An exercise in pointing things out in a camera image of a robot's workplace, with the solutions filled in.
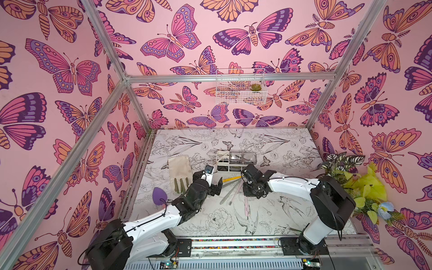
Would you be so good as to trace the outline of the grey toothbrush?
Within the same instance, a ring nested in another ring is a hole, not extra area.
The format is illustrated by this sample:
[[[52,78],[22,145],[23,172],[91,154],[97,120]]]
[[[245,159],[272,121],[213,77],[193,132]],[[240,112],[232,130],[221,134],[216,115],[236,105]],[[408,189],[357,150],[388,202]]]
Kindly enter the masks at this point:
[[[225,197],[220,201],[220,205],[223,205],[231,196],[231,194],[236,191],[239,187],[241,187],[241,182],[236,183],[233,188],[225,195]]]

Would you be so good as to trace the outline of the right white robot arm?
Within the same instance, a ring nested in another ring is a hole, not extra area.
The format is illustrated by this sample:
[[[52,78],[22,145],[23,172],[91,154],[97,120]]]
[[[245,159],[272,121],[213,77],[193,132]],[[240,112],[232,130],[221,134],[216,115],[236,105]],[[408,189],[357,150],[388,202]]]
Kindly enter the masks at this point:
[[[317,217],[302,230],[296,243],[300,253],[315,253],[332,231],[342,231],[353,214],[354,199],[331,176],[306,179],[267,170],[261,172],[253,164],[241,171],[243,192],[257,199],[271,192],[284,193],[310,201]]]

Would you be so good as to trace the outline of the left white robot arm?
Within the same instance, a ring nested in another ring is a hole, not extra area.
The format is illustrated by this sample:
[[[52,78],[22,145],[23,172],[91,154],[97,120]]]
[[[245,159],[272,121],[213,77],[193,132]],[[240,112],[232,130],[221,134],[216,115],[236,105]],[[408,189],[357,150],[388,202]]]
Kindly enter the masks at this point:
[[[196,216],[208,196],[218,196],[223,180],[213,184],[213,168],[193,174],[186,192],[172,202],[161,198],[164,209],[147,217],[122,222],[111,221],[78,259],[79,265],[93,270],[123,270],[145,258],[178,252],[175,228]]]

